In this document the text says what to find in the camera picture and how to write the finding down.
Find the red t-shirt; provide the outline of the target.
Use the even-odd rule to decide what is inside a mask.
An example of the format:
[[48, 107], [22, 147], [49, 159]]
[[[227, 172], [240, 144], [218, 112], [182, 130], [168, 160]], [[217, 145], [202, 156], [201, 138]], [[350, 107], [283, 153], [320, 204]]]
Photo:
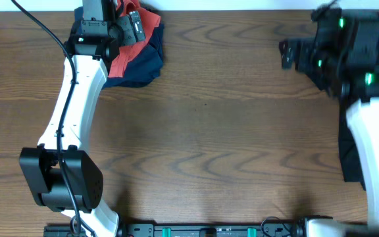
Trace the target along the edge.
[[110, 72], [108, 75], [109, 78], [124, 76], [128, 63], [133, 61], [141, 53], [153, 35], [154, 29], [158, 28], [161, 23], [161, 17], [147, 9], [144, 9], [140, 5], [139, 0], [118, 0], [117, 3], [118, 6], [116, 9], [118, 11], [121, 7], [123, 7], [120, 16], [125, 16], [132, 11], [137, 11], [139, 13], [142, 21], [142, 28], [145, 34], [145, 39], [133, 45], [127, 45], [119, 48], [119, 55], [111, 64]]

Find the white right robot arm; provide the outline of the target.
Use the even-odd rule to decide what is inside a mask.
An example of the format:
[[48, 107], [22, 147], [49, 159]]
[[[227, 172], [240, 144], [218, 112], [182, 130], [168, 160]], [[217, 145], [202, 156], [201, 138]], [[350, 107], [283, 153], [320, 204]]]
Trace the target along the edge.
[[330, 217], [305, 217], [293, 228], [294, 236], [379, 236], [379, 97], [355, 102], [346, 111], [365, 181], [367, 225], [339, 223]]

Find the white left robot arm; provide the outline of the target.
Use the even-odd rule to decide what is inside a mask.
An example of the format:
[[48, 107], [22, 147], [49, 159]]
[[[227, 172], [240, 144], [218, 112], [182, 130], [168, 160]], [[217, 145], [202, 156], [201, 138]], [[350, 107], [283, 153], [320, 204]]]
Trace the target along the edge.
[[61, 44], [64, 78], [55, 109], [36, 147], [19, 163], [39, 206], [70, 217], [49, 236], [124, 236], [120, 216], [103, 200], [103, 174], [89, 157], [89, 133], [99, 94], [120, 47], [145, 39], [139, 12], [121, 17], [85, 11]]

